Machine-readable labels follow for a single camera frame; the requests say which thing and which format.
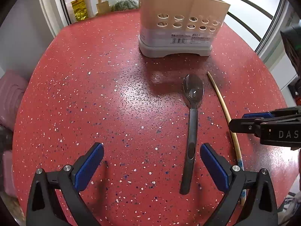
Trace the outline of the white refrigerator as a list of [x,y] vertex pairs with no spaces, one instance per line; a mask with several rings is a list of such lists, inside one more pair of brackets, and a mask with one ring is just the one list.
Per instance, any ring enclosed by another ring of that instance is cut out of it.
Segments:
[[224,22],[253,50],[268,32],[281,0],[223,0],[230,4]]

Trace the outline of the pink plastic stool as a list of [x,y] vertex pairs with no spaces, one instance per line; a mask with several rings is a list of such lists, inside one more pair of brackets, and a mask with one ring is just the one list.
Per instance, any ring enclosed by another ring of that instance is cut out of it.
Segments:
[[1,77],[1,125],[14,131],[18,108],[28,81],[12,70]]

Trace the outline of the yellow foil bag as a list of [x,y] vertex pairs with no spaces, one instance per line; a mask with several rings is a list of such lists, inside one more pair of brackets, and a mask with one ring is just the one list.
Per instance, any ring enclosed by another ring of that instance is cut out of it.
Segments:
[[85,0],[74,0],[71,5],[76,21],[84,21],[89,18]]

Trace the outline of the beige utensil holder caddy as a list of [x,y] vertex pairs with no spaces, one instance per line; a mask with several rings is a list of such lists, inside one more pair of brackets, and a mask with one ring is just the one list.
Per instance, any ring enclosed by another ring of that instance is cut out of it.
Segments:
[[209,56],[230,5],[223,0],[139,0],[139,49],[148,58]]

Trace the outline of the grey-handled spoon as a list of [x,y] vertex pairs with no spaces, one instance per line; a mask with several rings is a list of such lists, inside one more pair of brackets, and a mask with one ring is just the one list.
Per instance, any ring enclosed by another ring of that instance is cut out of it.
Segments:
[[190,191],[194,169],[198,136],[198,105],[204,97],[203,81],[196,74],[188,74],[184,78],[183,91],[189,103],[189,127],[180,194],[186,195]]

